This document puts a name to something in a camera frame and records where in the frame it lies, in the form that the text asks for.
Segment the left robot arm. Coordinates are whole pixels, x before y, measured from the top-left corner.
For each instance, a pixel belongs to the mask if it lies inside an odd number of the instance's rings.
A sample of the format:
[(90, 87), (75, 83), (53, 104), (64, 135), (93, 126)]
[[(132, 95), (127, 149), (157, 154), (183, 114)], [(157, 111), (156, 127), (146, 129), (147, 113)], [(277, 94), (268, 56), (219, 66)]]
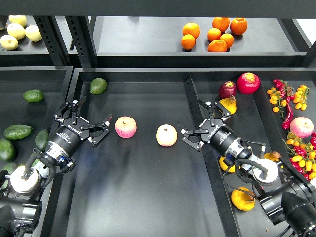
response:
[(86, 97), (64, 102), (54, 115), (59, 127), (48, 137), (45, 149), (33, 148), (25, 165), (0, 173), (0, 235), (22, 237), (37, 227), (41, 196), (57, 174), (72, 171), (74, 153), (85, 142), (97, 147), (108, 135), (112, 114), (100, 123), (91, 123), (77, 114)]

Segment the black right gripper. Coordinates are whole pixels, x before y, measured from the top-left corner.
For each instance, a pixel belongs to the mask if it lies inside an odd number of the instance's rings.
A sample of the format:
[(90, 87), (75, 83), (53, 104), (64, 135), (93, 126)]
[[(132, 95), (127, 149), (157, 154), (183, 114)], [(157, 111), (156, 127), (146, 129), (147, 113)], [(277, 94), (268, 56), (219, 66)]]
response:
[[(203, 102), (198, 99), (198, 103), (208, 109), (209, 119), (205, 119), (199, 126), (200, 129), (189, 130), (181, 123), (177, 125), (181, 128), (182, 141), (195, 150), (201, 150), (203, 145), (211, 145), (219, 154), (227, 156), (231, 154), (238, 157), (243, 151), (241, 137), (223, 122), (231, 117), (231, 113), (219, 101)], [(216, 118), (216, 111), (221, 112), (221, 117)]]

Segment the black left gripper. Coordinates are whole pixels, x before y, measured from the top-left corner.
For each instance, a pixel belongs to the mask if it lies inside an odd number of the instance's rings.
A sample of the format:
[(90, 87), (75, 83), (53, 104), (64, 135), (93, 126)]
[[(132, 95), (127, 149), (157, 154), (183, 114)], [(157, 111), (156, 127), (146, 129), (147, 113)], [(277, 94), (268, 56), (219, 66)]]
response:
[[(60, 153), (63, 157), (71, 157), (84, 143), (89, 141), (97, 147), (109, 135), (110, 121), (113, 117), (108, 114), (100, 123), (90, 123), (83, 117), (77, 117), (78, 108), (86, 101), (86, 96), (72, 102), (65, 101), (55, 112), (54, 120), (62, 124), (49, 137), (49, 150)], [(70, 110), (70, 118), (65, 119), (64, 113)]]

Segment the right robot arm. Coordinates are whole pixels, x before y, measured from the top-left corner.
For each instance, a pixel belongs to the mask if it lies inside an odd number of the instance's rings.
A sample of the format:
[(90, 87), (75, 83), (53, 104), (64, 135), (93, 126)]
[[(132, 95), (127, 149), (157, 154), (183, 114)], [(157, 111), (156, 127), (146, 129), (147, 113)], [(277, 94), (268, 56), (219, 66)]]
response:
[(251, 142), (242, 140), (225, 125), (231, 113), (219, 101), (203, 102), (197, 99), (191, 109), (208, 110), (208, 117), (197, 129), (182, 127), (182, 140), (197, 151), (209, 146), (224, 157), (227, 168), (221, 175), (221, 182), (229, 169), (234, 167), (237, 177), (257, 190), (256, 194), (229, 185), (234, 191), (250, 195), (260, 203), (264, 213), (274, 224), (283, 221), (299, 237), (316, 235), (316, 189), (287, 161), (272, 161), (263, 157), (265, 144), (260, 143), (261, 153), (255, 155)]

